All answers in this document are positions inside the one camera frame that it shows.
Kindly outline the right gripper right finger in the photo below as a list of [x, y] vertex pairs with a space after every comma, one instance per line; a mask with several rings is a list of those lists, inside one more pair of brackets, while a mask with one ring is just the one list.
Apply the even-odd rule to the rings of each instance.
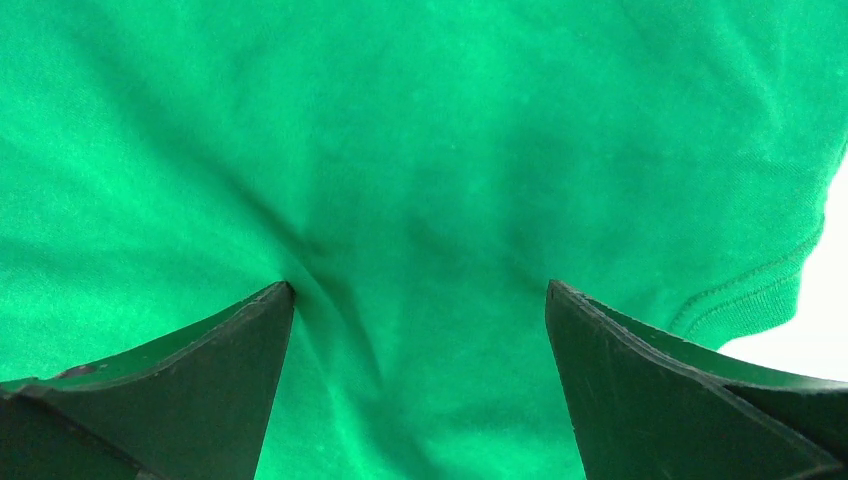
[[545, 322], [590, 479], [843, 479], [847, 385], [707, 349], [549, 284]]

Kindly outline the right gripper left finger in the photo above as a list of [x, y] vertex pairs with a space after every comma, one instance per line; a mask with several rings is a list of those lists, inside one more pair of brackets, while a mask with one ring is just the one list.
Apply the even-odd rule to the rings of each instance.
[[276, 282], [191, 325], [1, 386], [5, 479], [251, 479], [293, 325]]

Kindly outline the green t-shirt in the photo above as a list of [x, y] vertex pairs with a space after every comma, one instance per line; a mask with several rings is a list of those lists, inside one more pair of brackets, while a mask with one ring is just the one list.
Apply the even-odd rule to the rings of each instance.
[[5, 1], [1, 376], [280, 280], [261, 479], [580, 479], [557, 279], [716, 349], [795, 314], [843, 1]]

